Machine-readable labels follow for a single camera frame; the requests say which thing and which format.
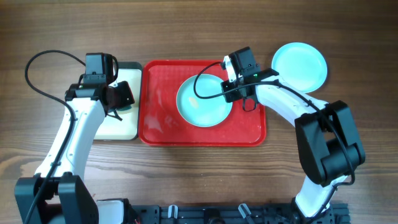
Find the green yellow sponge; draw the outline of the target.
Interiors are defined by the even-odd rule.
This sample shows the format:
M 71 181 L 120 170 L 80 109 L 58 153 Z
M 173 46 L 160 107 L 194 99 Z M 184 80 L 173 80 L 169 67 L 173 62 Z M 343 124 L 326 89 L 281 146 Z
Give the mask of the green yellow sponge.
M 121 111 L 128 111 L 128 110 L 130 110 L 130 109 L 132 109 L 132 106 L 131 106 L 131 105 L 128 105 L 128 106 L 125 106 L 125 107 L 123 107 L 123 108 L 118 109 L 118 112 L 121 112 Z

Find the mint green round plate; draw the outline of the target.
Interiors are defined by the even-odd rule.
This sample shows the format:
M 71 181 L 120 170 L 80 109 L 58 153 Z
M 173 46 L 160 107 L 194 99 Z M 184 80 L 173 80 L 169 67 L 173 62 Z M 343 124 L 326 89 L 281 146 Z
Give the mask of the mint green round plate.
M 216 126 L 230 114 L 233 104 L 227 103 L 223 96 L 201 99 L 193 91 L 196 75 L 185 80 L 178 89 L 176 104 L 181 117 L 188 123 L 201 128 Z M 222 79 L 202 74 L 196 84 L 200 96 L 216 95 L 222 92 Z

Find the light blue round plate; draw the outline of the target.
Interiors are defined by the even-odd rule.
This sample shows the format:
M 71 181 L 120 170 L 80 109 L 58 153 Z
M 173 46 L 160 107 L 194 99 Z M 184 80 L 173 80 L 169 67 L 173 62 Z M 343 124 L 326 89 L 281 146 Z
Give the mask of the light blue round plate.
M 315 47 L 302 42 L 291 42 L 279 48 L 272 58 L 271 68 L 304 93 L 318 90 L 328 75 L 324 56 Z

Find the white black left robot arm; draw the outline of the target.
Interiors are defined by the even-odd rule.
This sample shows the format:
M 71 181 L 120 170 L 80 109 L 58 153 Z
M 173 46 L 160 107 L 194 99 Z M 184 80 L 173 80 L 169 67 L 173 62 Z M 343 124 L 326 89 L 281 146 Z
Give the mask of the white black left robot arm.
M 121 199 L 94 201 L 83 182 L 96 132 L 106 116 L 134 103 L 128 82 L 72 84 L 56 138 L 33 177 L 17 181 L 14 195 L 24 223 L 123 223 Z

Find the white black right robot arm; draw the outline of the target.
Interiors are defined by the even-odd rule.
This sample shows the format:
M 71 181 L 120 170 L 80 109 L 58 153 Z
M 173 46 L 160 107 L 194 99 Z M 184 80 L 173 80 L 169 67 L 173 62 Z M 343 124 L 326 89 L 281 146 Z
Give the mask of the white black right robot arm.
M 289 85 L 275 70 L 238 75 L 230 68 L 223 82 L 226 101 L 253 98 L 295 127 L 305 180 L 294 198 L 303 221 L 310 223 L 327 209 L 338 187 L 355 182 L 355 169 L 366 160 L 350 108 L 327 103 Z

